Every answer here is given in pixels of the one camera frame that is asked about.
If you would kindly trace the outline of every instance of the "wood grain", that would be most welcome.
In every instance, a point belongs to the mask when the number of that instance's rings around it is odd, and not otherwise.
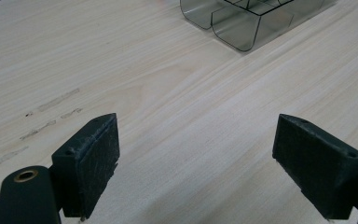
[[[0,1],[0,184],[113,112],[122,156],[88,223],[328,223],[271,150],[280,113],[358,149],[358,0],[250,54],[179,0]]]

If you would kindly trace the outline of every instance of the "transparent plastic organizer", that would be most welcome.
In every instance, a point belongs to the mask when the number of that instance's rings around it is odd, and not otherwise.
[[[337,0],[181,0],[187,19],[240,51],[257,49]]]

